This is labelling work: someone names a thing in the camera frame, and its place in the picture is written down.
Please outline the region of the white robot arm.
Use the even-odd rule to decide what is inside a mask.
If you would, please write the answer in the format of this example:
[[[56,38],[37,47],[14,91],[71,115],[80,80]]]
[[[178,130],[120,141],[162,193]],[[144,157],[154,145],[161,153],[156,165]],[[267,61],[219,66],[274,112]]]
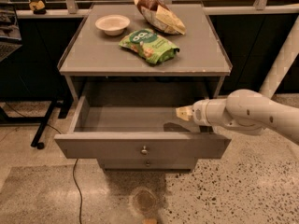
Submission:
[[[299,142],[299,109],[272,100],[298,61],[298,16],[214,15],[212,24],[234,68],[223,99],[200,100],[177,116],[200,126],[255,135],[268,128]]]

